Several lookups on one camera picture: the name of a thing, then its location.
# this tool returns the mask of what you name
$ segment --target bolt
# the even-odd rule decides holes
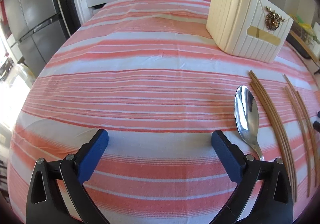
[[[253,161],[254,160],[253,155],[247,154],[245,157],[247,158],[248,161]]]
[[[43,161],[44,161],[44,158],[39,158],[39,159],[37,160],[37,164],[41,164],[41,163],[43,163]]]
[[[279,163],[279,164],[283,164],[283,161],[282,161],[281,158],[277,158],[276,161],[277,161],[277,163]]]
[[[75,155],[72,154],[72,153],[70,153],[70,154],[68,154],[68,155],[66,156],[66,160],[67,160],[67,161],[71,161],[71,160],[73,160],[74,157],[75,157]]]

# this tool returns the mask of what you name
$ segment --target gray refrigerator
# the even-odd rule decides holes
[[[73,0],[4,0],[10,30],[25,64],[38,77],[80,27]]]

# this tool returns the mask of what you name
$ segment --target metal spoon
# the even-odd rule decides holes
[[[235,118],[241,138],[255,150],[260,160],[264,161],[257,141],[259,112],[257,103],[246,86],[240,86],[235,96]]]

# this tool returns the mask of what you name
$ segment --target tablecloth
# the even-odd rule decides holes
[[[240,139],[233,113],[237,87],[251,89],[249,70],[271,96],[290,139],[297,218],[316,190],[315,171],[309,142],[313,170],[307,198],[305,148],[283,74],[300,91],[312,120],[320,110],[318,88],[287,43],[270,64],[222,52],[205,28],[209,5],[210,0],[111,2],[52,57],[11,141],[9,194],[24,222],[35,160],[75,153],[103,128],[109,145],[84,186],[111,223],[209,223],[236,186],[211,147],[212,132],[221,129],[245,154],[256,156]],[[280,150],[257,103],[258,142],[265,159],[273,161]],[[79,218],[63,183],[59,186],[71,215]]]

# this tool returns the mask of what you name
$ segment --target spoon handle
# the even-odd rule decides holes
[[[257,153],[257,155],[259,156],[260,158],[260,161],[264,161],[264,157],[263,157],[263,154],[262,154],[262,151],[260,149],[260,146],[259,145],[254,145],[252,147],[254,149],[254,151]]]

